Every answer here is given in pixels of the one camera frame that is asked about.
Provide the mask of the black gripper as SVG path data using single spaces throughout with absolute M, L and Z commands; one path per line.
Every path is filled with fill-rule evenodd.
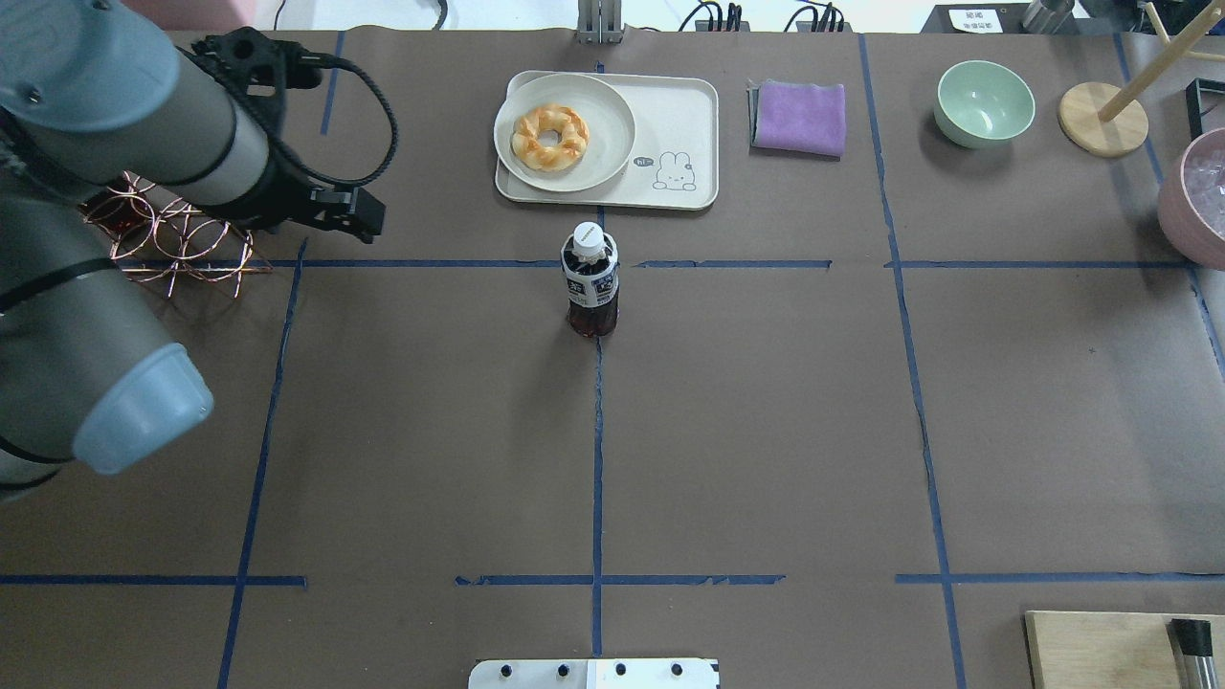
M 225 219 L 247 230 L 274 230 L 287 221 L 372 242 L 383 233 L 386 206 L 368 188 L 325 188 L 293 177 L 274 177 L 225 205 Z

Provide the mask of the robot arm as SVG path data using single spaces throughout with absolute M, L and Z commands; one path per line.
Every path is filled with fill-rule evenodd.
M 5 1 L 2 18 L 2 499 L 66 465 L 118 474 L 209 418 L 187 349 L 141 306 L 86 205 L 132 174 L 240 230 L 281 222 L 363 243 L 368 184 L 399 143 L 383 92 L 348 58 L 254 27 L 181 48 L 123 1 Z M 281 139 L 289 89 L 361 78 L 390 124 L 376 169 L 310 168 Z

